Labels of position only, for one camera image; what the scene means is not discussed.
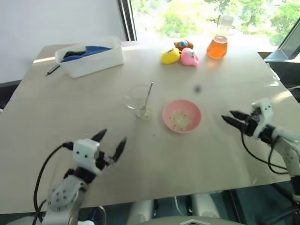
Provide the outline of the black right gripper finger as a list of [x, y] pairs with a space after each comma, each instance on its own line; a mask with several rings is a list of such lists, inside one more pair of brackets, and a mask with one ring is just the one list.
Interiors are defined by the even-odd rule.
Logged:
[[241, 112], [241, 111], [230, 111], [230, 114], [236, 118], [236, 119], [239, 119], [239, 120], [247, 120], [247, 118], [249, 117], [248, 114], [244, 113], [244, 112]]
[[233, 118], [230, 116], [221, 116], [222, 119], [229, 125], [237, 128], [240, 131], [243, 131], [244, 123], [241, 122], [241, 120], [244, 120], [244, 116], [234, 116]]

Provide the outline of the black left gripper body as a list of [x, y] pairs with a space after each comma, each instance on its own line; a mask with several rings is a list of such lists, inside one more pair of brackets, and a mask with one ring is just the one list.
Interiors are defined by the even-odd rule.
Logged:
[[116, 154], [108, 156], [106, 153], [100, 151], [98, 158], [96, 159], [96, 168], [104, 169], [106, 166], [113, 165], [116, 161]]

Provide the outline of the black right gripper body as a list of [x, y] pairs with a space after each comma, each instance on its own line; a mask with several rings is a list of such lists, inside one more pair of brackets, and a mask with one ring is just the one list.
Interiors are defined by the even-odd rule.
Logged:
[[242, 124], [241, 127], [241, 134], [247, 135], [249, 137], [254, 136], [254, 131], [258, 126], [258, 122], [260, 120], [259, 116], [260, 114], [257, 112], [252, 112], [250, 114], [241, 113], [242, 120], [244, 121], [244, 124]]

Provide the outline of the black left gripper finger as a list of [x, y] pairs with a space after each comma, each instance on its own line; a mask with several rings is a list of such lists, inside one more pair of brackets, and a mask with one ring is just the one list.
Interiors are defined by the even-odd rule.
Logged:
[[94, 136], [92, 136], [91, 140], [98, 142], [98, 143], [101, 142], [101, 140], [105, 136], [106, 132], [107, 132], [107, 129], [103, 129], [103, 130], [99, 131]]
[[122, 153], [123, 153], [123, 151], [125, 149], [125, 146], [126, 146], [126, 142], [127, 142], [127, 138], [124, 137], [120, 141], [119, 145], [117, 146], [115, 154], [113, 155], [113, 162], [114, 163], [116, 163], [119, 160], [120, 156], [122, 155]]

